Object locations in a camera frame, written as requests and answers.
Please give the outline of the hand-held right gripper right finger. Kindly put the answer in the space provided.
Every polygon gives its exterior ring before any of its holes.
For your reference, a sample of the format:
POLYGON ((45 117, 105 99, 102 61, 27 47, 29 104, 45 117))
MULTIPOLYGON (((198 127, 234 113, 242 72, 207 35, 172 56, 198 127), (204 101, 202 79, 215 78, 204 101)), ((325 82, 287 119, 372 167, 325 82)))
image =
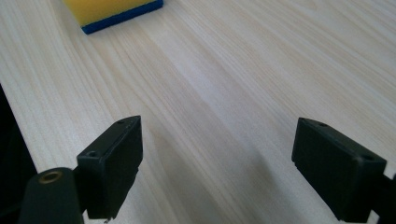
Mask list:
POLYGON ((364 223, 387 161, 312 119, 298 119, 291 160, 337 219, 364 223))

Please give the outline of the yellow and blue sponge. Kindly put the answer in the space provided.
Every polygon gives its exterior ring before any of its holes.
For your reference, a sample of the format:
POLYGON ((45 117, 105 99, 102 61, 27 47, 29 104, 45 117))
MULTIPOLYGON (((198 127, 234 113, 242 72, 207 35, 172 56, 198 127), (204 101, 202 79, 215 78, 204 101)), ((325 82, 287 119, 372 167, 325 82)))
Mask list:
POLYGON ((86 35, 150 13, 163 6, 163 0, 63 0, 63 2, 86 35))

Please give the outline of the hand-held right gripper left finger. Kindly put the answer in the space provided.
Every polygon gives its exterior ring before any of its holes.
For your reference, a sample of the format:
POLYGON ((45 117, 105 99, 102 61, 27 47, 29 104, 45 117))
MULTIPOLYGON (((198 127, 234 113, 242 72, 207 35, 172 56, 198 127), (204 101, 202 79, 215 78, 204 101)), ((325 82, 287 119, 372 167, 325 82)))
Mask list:
POLYGON ((117 216, 142 160, 140 116, 116 121, 78 154, 78 193, 89 218, 117 216))

